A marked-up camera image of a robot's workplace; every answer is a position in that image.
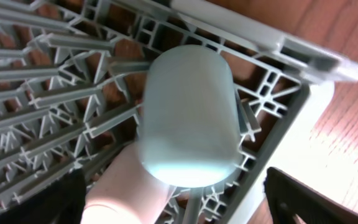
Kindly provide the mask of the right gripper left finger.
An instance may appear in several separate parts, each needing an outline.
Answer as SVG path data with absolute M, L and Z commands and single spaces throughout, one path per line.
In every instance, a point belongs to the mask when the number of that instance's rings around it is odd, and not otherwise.
M 85 207 L 86 181 L 74 170 L 24 203 L 0 214 L 0 224 L 79 224 Z

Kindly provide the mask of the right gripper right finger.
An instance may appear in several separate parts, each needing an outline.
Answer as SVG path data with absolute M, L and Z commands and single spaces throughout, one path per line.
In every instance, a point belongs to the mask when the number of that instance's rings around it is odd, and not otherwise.
M 267 169 L 265 195 L 273 224 L 358 223 L 358 214 L 275 167 Z

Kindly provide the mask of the pink cup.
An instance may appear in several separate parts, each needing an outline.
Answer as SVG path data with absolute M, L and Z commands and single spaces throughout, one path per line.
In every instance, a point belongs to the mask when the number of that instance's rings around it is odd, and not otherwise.
M 140 163 L 137 144 L 126 146 L 86 195 L 81 222 L 155 223 L 175 186 L 150 175 Z

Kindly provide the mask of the light blue cup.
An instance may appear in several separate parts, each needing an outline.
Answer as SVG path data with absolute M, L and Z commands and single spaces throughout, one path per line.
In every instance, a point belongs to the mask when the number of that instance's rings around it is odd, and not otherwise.
M 147 72 L 139 156 L 156 179 L 206 187 L 229 177 L 241 140 L 231 69 L 200 45 L 174 47 Z

